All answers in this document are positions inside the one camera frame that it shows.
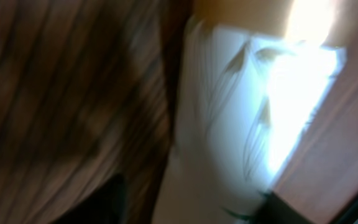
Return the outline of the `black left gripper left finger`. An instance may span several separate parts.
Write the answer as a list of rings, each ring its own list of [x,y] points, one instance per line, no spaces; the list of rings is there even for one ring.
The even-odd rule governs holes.
[[[111,177],[84,201],[54,220],[53,224],[120,224],[126,212],[126,181]]]

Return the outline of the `white tube with gold cap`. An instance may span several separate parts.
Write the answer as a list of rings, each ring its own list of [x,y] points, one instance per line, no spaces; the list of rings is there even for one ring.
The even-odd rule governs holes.
[[[174,140],[152,222],[255,223],[346,50],[195,17],[184,37]]]

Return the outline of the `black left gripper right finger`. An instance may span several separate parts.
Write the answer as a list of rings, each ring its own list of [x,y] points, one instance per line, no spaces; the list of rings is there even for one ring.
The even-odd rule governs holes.
[[[273,192],[260,192],[263,205],[255,214],[257,224],[311,224]]]

